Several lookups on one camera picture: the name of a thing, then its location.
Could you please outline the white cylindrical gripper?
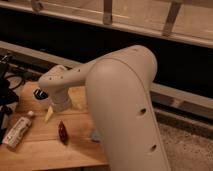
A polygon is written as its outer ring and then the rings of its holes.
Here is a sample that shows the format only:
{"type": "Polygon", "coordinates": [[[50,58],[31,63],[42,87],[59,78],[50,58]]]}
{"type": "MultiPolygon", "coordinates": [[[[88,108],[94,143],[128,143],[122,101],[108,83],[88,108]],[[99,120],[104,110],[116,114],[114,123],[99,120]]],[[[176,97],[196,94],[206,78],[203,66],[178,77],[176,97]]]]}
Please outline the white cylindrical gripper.
{"type": "Polygon", "coordinates": [[[50,95],[50,99],[51,106],[48,108],[45,115],[45,122],[48,122],[54,112],[62,112],[64,110],[67,110],[71,105],[71,100],[73,109],[83,109],[81,102],[74,97],[70,98],[67,90],[52,93],[50,95]]]}

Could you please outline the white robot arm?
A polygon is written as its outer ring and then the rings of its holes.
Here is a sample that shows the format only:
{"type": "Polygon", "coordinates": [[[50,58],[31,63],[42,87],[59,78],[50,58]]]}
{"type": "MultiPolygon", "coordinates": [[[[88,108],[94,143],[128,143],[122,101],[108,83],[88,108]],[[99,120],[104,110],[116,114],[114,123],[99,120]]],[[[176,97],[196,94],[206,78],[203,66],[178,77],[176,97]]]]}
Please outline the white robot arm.
{"type": "Polygon", "coordinates": [[[56,65],[39,87],[55,111],[70,107],[71,87],[85,87],[111,171],[171,171],[150,97],[156,72],[151,50],[133,45],[71,70],[56,65]]]}

